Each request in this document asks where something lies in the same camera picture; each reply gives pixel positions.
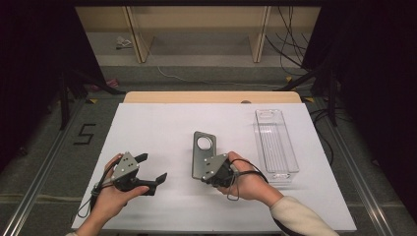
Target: tripod leg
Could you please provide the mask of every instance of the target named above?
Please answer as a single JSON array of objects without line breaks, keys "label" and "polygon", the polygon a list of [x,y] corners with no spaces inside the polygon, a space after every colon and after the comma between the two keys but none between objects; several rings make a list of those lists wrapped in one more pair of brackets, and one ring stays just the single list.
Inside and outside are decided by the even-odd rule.
[{"label": "tripod leg", "polygon": [[322,71],[322,67],[323,66],[319,66],[316,70],[311,71],[304,76],[301,76],[300,78],[298,78],[295,81],[292,81],[291,83],[289,83],[287,86],[283,88],[274,89],[274,91],[289,91],[289,90],[295,89],[299,85],[307,82],[308,80],[318,75]]}]

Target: clear plastic container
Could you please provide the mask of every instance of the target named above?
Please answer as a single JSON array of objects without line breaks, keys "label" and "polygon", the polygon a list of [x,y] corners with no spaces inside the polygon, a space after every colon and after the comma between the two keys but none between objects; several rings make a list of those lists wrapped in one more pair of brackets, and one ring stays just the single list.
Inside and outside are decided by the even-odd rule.
[{"label": "clear plastic container", "polygon": [[280,110],[256,110],[254,131],[260,169],[270,183],[291,183],[300,171]]}]

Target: white tabletop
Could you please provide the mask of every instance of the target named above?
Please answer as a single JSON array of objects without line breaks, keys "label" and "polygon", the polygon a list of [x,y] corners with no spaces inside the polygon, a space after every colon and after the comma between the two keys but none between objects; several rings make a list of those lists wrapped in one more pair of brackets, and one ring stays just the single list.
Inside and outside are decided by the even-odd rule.
[{"label": "white tabletop", "polygon": [[[234,150],[259,165],[253,122],[256,109],[280,109],[300,168],[292,183],[279,187],[312,208],[336,231],[356,230],[328,160],[302,103],[119,105],[82,204],[104,165],[119,152],[148,153],[138,178],[167,172],[155,196],[131,200],[103,229],[171,233],[272,233],[279,231],[268,208],[254,201],[231,202],[215,188],[193,179],[193,135],[216,136],[217,153]],[[83,219],[77,217],[73,228]]]}]

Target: white sleeve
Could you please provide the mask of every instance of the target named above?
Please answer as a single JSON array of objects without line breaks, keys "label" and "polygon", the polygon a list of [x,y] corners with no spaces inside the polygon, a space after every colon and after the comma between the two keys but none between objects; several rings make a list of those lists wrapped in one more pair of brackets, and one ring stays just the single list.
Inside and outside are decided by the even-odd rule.
[{"label": "white sleeve", "polygon": [[314,211],[292,197],[283,197],[270,213],[279,228],[288,235],[337,235]]}]

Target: hand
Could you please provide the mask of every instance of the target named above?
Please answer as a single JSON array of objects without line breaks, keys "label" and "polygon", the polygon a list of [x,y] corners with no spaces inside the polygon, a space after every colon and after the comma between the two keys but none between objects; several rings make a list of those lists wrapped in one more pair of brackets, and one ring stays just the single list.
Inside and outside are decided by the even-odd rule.
[{"label": "hand", "polygon": [[[123,154],[115,155],[105,165],[104,169],[106,170],[114,161],[120,159],[122,156]],[[111,175],[113,175],[113,172],[114,170],[111,169],[107,173],[106,178],[110,178]],[[103,188],[98,195],[97,201],[95,202],[95,206],[92,209],[91,214],[83,223],[83,225],[80,226],[80,228],[77,230],[77,235],[91,236],[98,234],[102,226],[104,226],[104,224],[109,219],[116,216],[129,200],[146,193],[148,190],[148,186],[140,186],[129,192],[121,192],[114,186]]]},{"label": "hand", "polygon": [[[251,164],[239,160],[247,159],[243,158],[238,153],[231,151],[228,155],[230,161],[235,160],[233,161],[233,165],[239,170],[239,172],[254,170],[254,167]],[[257,200],[269,207],[283,197],[283,195],[276,188],[265,182],[265,180],[257,174],[241,175],[229,188],[219,187],[217,190],[223,195],[230,194],[245,200]]]}]

